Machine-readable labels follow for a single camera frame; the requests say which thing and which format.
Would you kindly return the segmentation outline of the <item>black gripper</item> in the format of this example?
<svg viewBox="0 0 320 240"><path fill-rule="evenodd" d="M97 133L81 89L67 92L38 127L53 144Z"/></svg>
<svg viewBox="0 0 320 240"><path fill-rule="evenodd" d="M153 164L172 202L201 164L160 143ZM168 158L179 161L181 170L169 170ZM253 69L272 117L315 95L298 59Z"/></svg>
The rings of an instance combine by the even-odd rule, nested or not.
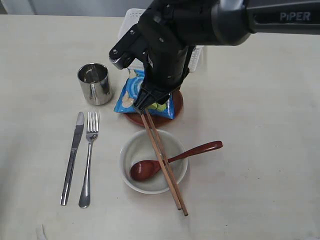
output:
<svg viewBox="0 0 320 240"><path fill-rule="evenodd" d="M176 52L154 50L145 42L132 44L132 55L144 66L144 79L133 104L138 113L143 113L153 103L164 104L170 94L179 89L189 74L189 62L194 44Z"/></svg>

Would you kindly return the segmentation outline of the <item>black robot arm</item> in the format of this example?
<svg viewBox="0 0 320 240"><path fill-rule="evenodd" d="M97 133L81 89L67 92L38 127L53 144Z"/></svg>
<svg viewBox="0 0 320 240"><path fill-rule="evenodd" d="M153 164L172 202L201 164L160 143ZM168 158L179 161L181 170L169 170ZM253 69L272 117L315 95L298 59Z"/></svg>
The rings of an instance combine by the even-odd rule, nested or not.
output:
<svg viewBox="0 0 320 240"><path fill-rule="evenodd" d="M155 0L137 28L146 41L144 80L134 102L142 113L162 103L189 73L196 46L238 46L255 33L317 35L317 0Z"/></svg>

